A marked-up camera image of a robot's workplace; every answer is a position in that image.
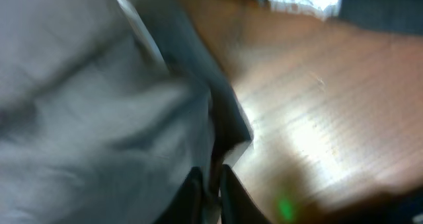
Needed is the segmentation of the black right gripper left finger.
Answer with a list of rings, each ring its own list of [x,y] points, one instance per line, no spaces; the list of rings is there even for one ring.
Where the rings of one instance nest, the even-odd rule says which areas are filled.
[[[154,224],[199,224],[202,222],[203,176],[192,167],[168,208]]]

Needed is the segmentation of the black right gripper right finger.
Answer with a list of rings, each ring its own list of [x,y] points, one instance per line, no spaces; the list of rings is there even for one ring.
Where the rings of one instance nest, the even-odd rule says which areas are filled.
[[[222,166],[220,192],[223,224],[270,224],[229,165]]]

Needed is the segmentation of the grey shorts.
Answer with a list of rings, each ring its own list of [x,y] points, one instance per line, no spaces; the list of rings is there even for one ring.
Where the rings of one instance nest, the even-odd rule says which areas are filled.
[[[177,0],[1,0],[2,223],[153,223],[251,139]]]

